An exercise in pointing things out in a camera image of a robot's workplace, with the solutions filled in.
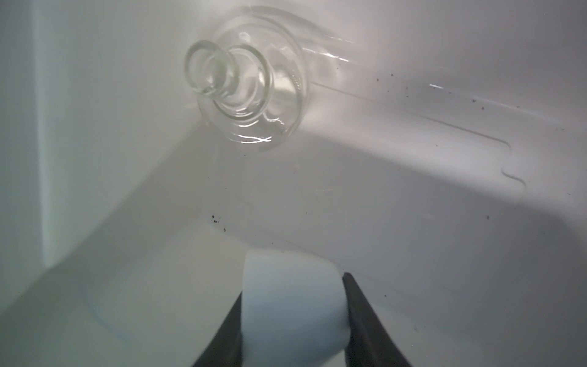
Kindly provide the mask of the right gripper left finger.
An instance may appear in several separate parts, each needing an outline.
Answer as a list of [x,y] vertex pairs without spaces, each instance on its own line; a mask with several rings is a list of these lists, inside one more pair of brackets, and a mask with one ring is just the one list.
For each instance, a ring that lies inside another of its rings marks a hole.
[[236,298],[226,318],[209,345],[192,367],[242,366],[242,293]]

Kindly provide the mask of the clear glass petri dish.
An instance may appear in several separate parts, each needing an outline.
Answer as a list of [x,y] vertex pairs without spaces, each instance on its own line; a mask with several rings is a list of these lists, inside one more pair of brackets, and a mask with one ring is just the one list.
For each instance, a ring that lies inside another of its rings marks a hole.
[[183,67],[206,123],[245,149],[277,147],[307,111],[310,84],[301,46],[269,18],[230,18],[209,40],[188,48]]

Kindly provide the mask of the small white crucible cup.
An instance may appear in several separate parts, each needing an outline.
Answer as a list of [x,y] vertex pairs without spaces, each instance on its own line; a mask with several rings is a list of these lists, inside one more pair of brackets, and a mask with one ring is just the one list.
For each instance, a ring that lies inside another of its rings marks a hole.
[[337,267],[301,252],[254,249],[242,278],[245,366],[322,366],[349,344],[348,301]]

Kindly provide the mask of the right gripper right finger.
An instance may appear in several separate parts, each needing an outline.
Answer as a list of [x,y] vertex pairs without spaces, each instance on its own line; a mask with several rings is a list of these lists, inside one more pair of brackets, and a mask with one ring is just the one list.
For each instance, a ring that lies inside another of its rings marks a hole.
[[351,330],[350,341],[345,348],[345,364],[411,367],[411,363],[388,335],[353,275],[345,272],[342,282]]

